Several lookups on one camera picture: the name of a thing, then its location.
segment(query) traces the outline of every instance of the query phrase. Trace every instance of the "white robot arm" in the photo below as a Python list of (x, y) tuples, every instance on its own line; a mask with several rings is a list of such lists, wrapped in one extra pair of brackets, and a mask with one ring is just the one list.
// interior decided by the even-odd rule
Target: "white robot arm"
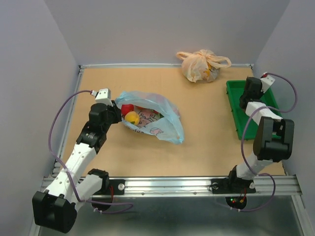
[(89, 121), (84, 125), (76, 140), (74, 149), (54, 181), (44, 190), (37, 191), (33, 196), (34, 220), (37, 225), (67, 233), (73, 226), (77, 211), (84, 202), (79, 202), (74, 194), (70, 173), (80, 199), (89, 199), (100, 189), (109, 185), (108, 173), (101, 170), (91, 170), (85, 179), (79, 183), (87, 165), (94, 159), (106, 141), (106, 133), (111, 124), (122, 120), (121, 110), (111, 100), (109, 89), (92, 91), (96, 103), (91, 106)]
[(286, 160), (291, 156), (294, 122), (274, 114), (260, 98), (273, 84), (275, 79), (270, 75), (262, 78), (248, 77), (244, 93), (240, 97), (240, 108), (258, 124), (253, 143), (253, 152), (246, 161), (235, 166), (226, 179), (214, 179), (214, 194), (255, 193), (254, 177), (266, 166)]

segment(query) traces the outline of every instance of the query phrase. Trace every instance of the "metal frame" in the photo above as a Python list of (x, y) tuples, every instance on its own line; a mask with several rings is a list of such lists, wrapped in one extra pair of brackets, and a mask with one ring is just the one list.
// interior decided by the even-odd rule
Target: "metal frame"
[[(118, 68), (118, 67), (180, 67), (180, 64), (100, 64), (100, 65), (81, 65), (78, 75), (78, 81), (75, 91), (78, 91), (85, 68)], [(252, 64), (233, 64), (237, 67), (250, 67)], [(64, 145), (68, 138), (69, 128), (72, 121), (72, 115), (76, 99), (71, 103), (68, 114), (66, 127), (63, 133), (62, 142), (58, 151), (58, 156), (62, 157), (64, 152)], [(54, 169), (48, 178), (44, 178), (42, 189), (48, 186), (58, 174), (60, 164), (55, 163)], [(147, 198), (147, 197), (227, 197), (224, 194), (214, 195), (209, 186), (211, 179), (218, 177), (115, 177), (111, 179), (123, 178), (125, 182), (125, 194), (115, 196), (116, 198)], [(301, 199), (301, 189), (296, 176), (274, 176), (276, 181), (276, 193), (278, 196), (292, 196), (292, 200), (297, 212), (297, 218), (301, 224), (303, 234), (306, 236), (315, 235), (310, 224), (307, 212), (303, 206)], [(248, 194), (253, 196), (269, 196), (273, 190), (273, 183), (269, 177), (256, 177), (254, 179), (257, 192), (255, 194)], [(94, 195), (95, 198), (104, 197), (102, 195)], [(39, 227), (33, 222), (30, 236), (37, 236)]]
[[(254, 64), (232, 64), (233, 67), (250, 67), (252, 69)], [(112, 63), (112, 64), (93, 64), (93, 65), (81, 65), (81, 69), (85, 68), (172, 68), (181, 67), (182, 64), (171, 63)]]
[[(213, 178), (224, 177), (112, 177), (124, 179), (125, 194), (115, 195), (115, 198), (150, 198), (150, 197), (231, 197), (239, 194), (213, 194), (210, 188)], [(302, 194), (295, 176), (274, 176), (276, 181), (276, 196), (299, 196)], [(41, 191), (54, 180), (45, 178)], [(273, 182), (269, 177), (254, 179), (256, 193), (248, 196), (270, 196)], [(93, 195), (93, 198), (108, 196)]]

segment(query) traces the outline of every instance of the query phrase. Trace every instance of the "screw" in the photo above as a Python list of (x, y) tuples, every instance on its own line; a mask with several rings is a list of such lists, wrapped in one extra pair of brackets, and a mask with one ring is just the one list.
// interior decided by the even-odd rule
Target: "screw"
[(255, 188), (255, 184), (253, 182), (251, 182), (250, 189), (254, 189), (254, 188)]
[(217, 190), (219, 188), (218, 183), (214, 182), (211, 184), (212, 185), (212, 189)]
[(120, 191), (124, 190), (125, 189), (125, 185), (123, 183), (118, 184), (118, 189)]

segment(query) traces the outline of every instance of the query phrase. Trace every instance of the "green tray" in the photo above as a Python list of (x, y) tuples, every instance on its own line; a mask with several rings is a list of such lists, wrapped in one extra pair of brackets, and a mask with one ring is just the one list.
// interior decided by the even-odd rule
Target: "green tray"
[[(236, 126), (236, 131), (238, 135), (238, 139), (242, 139), (243, 131), (248, 121), (248, 116), (245, 112), (240, 108), (240, 97), (244, 92), (245, 80), (237, 80), (237, 81), (227, 81), (226, 82), (226, 93), (228, 96), (228, 100), (231, 105), (234, 123)], [(278, 109), (278, 105), (275, 101), (275, 97), (272, 94), (271, 88), (267, 90), (267, 92), (261, 97), (261, 101), (265, 103), (267, 106), (275, 107)], [(273, 111), (276, 115), (281, 116), (279, 112)], [(245, 140), (255, 139), (256, 132), (258, 129), (258, 125), (252, 120), (248, 126)]]

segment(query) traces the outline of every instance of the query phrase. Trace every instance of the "white wall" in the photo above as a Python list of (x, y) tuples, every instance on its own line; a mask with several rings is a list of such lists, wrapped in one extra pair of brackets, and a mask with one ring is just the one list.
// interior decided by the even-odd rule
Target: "white wall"
[(79, 64), (180, 63), (210, 49), (253, 63), (289, 0), (45, 0)]
[[(296, 86), (299, 101), (284, 117), (295, 122), (292, 156), (285, 161), (290, 174), (296, 174), (303, 200), (315, 228), (315, 1), (291, 0), (254, 66), (256, 76), (265, 71), (281, 74)], [(293, 92), (277, 80), (273, 92), (280, 108), (293, 103)]]
[(50, 124), (78, 71), (43, 0), (2, 1), (0, 32), (0, 235), (27, 236), (32, 196), (52, 168)]

